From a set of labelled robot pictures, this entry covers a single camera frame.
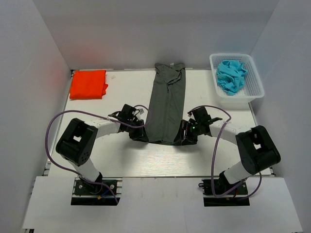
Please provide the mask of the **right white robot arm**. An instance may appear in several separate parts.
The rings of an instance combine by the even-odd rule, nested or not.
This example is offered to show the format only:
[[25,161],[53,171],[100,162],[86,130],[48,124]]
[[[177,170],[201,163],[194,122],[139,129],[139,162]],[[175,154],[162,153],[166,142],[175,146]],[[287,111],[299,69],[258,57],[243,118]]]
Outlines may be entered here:
[[206,107],[198,106],[188,112],[190,118],[181,121],[174,143],[178,146],[195,145],[201,135],[215,137],[213,163],[220,139],[236,145],[240,161],[219,175],[219,187],[224,193],[232,193],[240,181],[280,162],[280,154],[264,126],[245,128],[234,125],[225,110],[221,111],[227,115],[227,120],[212,118]]

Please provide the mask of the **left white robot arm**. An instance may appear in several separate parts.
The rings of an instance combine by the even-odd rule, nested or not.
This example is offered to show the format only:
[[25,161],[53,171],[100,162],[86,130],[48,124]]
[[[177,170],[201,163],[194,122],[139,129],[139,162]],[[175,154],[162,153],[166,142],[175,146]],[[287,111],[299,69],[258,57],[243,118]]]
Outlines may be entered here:
[[147,123],[141,118],[145,110],[147,108],[143,105],[132,107],[125,104],[120,111],[108,116],[76,111],[97,119],[72,119],[57,142],[55,150],[74,167],[72,172],[86,181],[86,188],[91,193],[97,194],[103,187],[102,174],[90,158],[95,140],[106,135],[126,132],[132,140],[147,141],[144,130]]

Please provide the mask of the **dark grey t-shirt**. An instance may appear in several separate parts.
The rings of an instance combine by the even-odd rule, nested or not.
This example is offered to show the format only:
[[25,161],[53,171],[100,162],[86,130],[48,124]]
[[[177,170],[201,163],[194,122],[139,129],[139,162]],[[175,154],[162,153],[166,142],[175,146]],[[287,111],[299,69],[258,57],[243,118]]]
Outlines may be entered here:
[[145,132],[149,143],[172,145],[183,119],[185,64],[155,64],[155,71]]

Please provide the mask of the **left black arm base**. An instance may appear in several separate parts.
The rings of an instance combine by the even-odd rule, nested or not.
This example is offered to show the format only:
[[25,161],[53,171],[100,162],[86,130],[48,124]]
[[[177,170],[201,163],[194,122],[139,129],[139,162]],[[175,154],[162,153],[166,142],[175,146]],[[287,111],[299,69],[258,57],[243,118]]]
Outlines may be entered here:
[[117,206],[121,199],[122,179],[108,178],[102,182],[109,186],[111,191],[104,185],[89,184],[81,179],[76,178],[73,185],[71,196],[72,206]]

